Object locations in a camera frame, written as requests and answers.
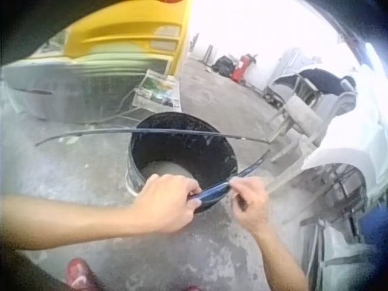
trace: white wall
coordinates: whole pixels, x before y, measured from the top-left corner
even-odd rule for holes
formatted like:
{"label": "white wall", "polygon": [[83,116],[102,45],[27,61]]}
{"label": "white wall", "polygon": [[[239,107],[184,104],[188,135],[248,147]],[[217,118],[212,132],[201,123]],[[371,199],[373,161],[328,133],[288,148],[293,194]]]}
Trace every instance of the white wall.
{"label": "white wall", "polygon": [[[209,44],[219,48],[218,56],[257,53],[257,65],[246,77],[261,90],[289,47],[332,64],[344,59],[338,57],[336,30],[302,0],[194,0],[191,31],[199,32],[193,52],[198,58]],[[349,49],[342,54],[356,63]]]}

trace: bucket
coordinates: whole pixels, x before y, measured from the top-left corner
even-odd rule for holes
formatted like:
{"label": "bucket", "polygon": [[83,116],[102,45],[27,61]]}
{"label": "bucket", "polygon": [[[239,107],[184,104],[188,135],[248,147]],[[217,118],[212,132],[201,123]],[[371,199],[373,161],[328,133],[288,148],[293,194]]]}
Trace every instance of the bucket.
{"label": "bucket", "polygon": [[[141,121],[137,128],[219,132],[199,118],[178,112],[154,114]],[[206,189],[237,172],[235,152],[222,136],[133,133],[130,140],[126,179],[136,192],[141,191],[153,173],[194,178]],[[210,208],[222,197],[203,201],[197,212]]]}

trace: blue tool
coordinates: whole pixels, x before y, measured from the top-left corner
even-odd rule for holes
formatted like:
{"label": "blue tool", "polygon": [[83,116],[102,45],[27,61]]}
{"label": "blue tool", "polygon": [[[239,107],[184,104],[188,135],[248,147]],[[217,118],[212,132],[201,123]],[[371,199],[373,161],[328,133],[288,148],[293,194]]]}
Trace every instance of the blue tool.
{"label": "blue tool", "polygon": [[[263,154],[263,156],[261,156],[257,161],[255,161],[248,168],[239,172],[236,175],[236,177],[241,177],[241,178],[245,177],[245,176],[249,175],[250,173],[252,173],[254,170],[256,170],[264,162],[264,160],[266,159],[266,156],[269,154],[269,152],[270,152],[270,150],[267,150]],[[189,199],[197,198],[197,199],[200,199],[204,203],[213,201],[215,199],[221,199],[230,190],[229,181],[231,178],[229,178],[229,179],[227,179],[219,184],[211,186],[211,187],[203,190],[201,193],[191,196]],[[246,205],[246,202],[244,201],[244,199],[241,197],[241,195],[238,195],[237,199],[238,199],[238,203],[239,203],[240,208],[245,210],[247,205]]]}

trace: forearm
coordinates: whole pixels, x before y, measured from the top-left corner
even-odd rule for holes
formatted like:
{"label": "forearm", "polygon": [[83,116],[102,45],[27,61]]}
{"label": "forearm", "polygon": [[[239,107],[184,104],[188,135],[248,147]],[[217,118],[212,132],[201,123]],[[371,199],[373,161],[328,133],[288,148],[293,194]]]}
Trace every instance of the forearm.
{"label": "forearm", "polygon": [[1,205],[3,244],[38,250],[142,234],[130,209],[90,207],[28,196],[6,196]]}
{"label": "forearm", "polygon": [[264,271],[272,291],[308,290],[307,278],[270,226],[253,234],[263,255]]}

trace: concrete floor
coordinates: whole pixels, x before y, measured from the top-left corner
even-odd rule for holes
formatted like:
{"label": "concrete floor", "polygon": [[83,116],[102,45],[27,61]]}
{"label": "concrete floor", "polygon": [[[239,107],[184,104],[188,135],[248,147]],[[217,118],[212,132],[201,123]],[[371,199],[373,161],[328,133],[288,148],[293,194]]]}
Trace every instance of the concrete floor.
{"label": "concrete floor", "polygon": [[[206,72],[202,64],[191,59],[184,66],[181,99],[183,112],[211,123],[221,132],[264,138],[272,130],[264,121],[275,111],[255,92]],[[42,138],[85,126],[16,114],[6,101],[2,121],[3,193],[101,206],[133,201],[124,184],[129,136],[85,136],[36,148],[34,142]],[[274,143],[273,153],[286,142],[287,137]],[[240,168],[266,149],[254,142],[230,143]],[[272,179],[295,158],[285,156],[277,164],[266,161],[257,174]],[[296,186],[284,187],[271,197],[271,220],[297,259],[303,244],[300,219],[286,225],[281,222],[293,215],[309,195],[309,191]],[[70,259],[84,258],[106,290],[183,290],[189,285],[223,291],[269,289],[260,251],[233,218],[229,197],[197,215],[191,225],[174,235],[118,238],[27,253],[37,265],[61,280]]]}

